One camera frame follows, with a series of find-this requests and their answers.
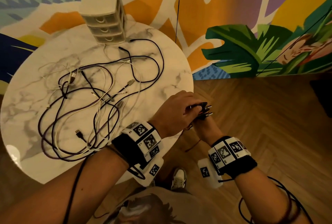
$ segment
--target hand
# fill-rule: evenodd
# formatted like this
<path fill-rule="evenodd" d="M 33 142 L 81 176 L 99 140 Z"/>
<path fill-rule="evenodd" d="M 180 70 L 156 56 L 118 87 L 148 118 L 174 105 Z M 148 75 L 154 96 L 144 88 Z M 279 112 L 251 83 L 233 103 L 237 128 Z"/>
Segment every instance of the hand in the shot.
<path fill-rule="evenodd" d="M 170 96 L 155 115 L 148 121 L 158 131 L 161 138 L 171 137 L 186 128 L 202 110 L 201 106 L 187 107 L 202 103 L 193 92 L 184 90 Z"/>
<path fill-rule="evenodd" d="M 205 118 L 205 120 L 194 120 L 193 128 L 195 129 L 197 136 L 209 146 L 212 146 L 214 142 L 225 136 L 215 123 L 212 116 Z"/>

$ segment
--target white plastic box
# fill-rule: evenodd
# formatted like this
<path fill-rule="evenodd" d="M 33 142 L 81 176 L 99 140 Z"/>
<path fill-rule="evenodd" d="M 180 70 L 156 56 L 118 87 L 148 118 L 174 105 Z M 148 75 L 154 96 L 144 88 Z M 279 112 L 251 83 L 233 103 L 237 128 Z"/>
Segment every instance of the white plastic box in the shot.
<path fill-rule="evenodd" d="M 126 40 L 127 18 L 122 0 L 82 0 L 79 12 L 98 43 Z"/>

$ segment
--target person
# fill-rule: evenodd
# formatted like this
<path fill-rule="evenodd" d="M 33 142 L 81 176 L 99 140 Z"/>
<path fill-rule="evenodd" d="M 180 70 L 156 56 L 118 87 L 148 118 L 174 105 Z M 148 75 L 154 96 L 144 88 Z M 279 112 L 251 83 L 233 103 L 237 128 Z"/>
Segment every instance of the person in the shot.
<path fill-rule="evenodd" d="M 192 92 L 180 91 L 171 96 L 148 121 L 161 138 L 179 133 L 190 123 L 198 137 L 213 146 L 225 136 L 212 117 L 197 121 L 202 101 Z M 296 208 L 289 208 L 289 201 L 276 185 L 251 161 L 250 169 L 241 162 L 228 171 L 233 177 L 256 224 L 289 223 Z M 74 180 L 81 163 L 46 183 L 39 191 L 0 214 L 0 222 L 10 223 L 63 223 Z M 101 204 L 109 190 L 129 168 L 128 163 L 110 148 L 104 148 L 89 157 L 78 180 L 68 223 L 86 223 Z M 206 206 L 193 195 L 179 192 L 185 188 L 186 174 L 176 170 L 172 189 L 149 187 L 124 200 L 104 223 L 217 223 Z M 301 212 L 293 222 L 307 224 Z"/>

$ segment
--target wooden floor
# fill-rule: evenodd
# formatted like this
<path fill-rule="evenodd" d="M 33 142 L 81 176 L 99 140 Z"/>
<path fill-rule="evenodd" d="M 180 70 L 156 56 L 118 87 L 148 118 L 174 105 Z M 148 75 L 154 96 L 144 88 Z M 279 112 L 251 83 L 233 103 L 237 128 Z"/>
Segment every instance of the wooden floor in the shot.
<path fill-rule="evenodd" d="M 222 131 L 251 151 L 259 167 L 281 181 L 305 206 L 314 223 L 332 223 L 332 119 L 319 104 L 309 80 L 317 75 L 195 81 L 195 93 L 213 107 Z M 187 171 L 187 189 L 210 206 L 220 223 L 245 223 L 238 213 L 241 195 L 234 182 L 210 189 L 197 161 L 208 146 L 193 130 L 185 132 L 164 157 L 165 178 L 175 166 Z M 0 146 L 0 210 L 32 193 L 40 184 L 25 176 Z M 112 209 L 133 189 L 135 180 L 116 185 L 96 215 Z M 100 223 L 90 220 L 89 223 Z"/>

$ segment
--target person's left hand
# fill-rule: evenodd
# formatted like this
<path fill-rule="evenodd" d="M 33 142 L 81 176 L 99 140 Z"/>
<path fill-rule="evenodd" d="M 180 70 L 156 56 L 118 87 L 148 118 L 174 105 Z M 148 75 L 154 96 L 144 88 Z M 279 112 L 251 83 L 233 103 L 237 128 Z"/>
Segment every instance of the person's left hand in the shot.
<path fill-rule="evenodd" d="M 193 92 L 184 90 L 170 96 L 154 116 L 148 121 L 158 131 L 161 138 L 171 137 L 186 128 L 202 110 L 201 106 L 189 109 L 190 105 L 202 103 Z"/>

